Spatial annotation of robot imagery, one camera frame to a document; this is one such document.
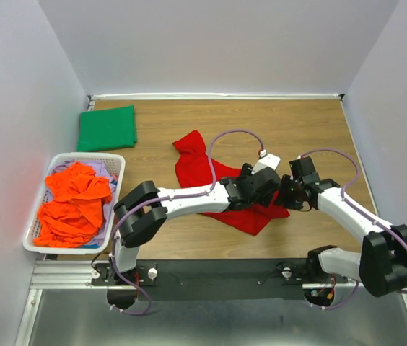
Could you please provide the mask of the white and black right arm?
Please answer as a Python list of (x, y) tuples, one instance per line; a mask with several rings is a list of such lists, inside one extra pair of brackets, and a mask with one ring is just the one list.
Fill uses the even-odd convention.
[(289, 163), (290, 174), (281, 178), (276, 203), (290, 210), (304, 204), (334, 219), (359, 243), (359, 252), (334, 245), (309, 251), (305, 275), (319, 283), (340, 275), (361, 283), (374, 297), (407, 294), (407, 225), (393, 225), (353, 200), (332, 179), (322, 179), (308, 156)]

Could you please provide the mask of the red t shirt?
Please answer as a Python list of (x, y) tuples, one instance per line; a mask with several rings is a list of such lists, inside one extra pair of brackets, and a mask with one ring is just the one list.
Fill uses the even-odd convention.
[[(175, 174), (180, 186), (188, 188), (211, 184), (206, 144), (201, 134), (197, 130), (193, 130), (172, 144), (180, 154), (180, 158), (175, 164)], [(280, 205), (270, 203), (267, 208), (255, 204), (247, 210), (204, 213), (204, 215), (246, 234), (256, 236), (270, 221), (288, 218), (289, 211)]]

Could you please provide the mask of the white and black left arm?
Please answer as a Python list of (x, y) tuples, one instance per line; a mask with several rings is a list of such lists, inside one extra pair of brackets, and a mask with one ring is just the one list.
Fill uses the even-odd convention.
[(255, 236), (271, 219), (288, 215), (284, 208), (273, 204), (281, 185), (275, 169), (256, 170), (246, 164), (237, 177), (218, 176), (212, 164), (207, 169), (207, 185), (173, 190), (146, 181), (117, 202), (108, 267), (108, 277), (114, 283), (123, 285), (132, 278), (140, 246), (151, 241), (169, 220), (206, 214)]

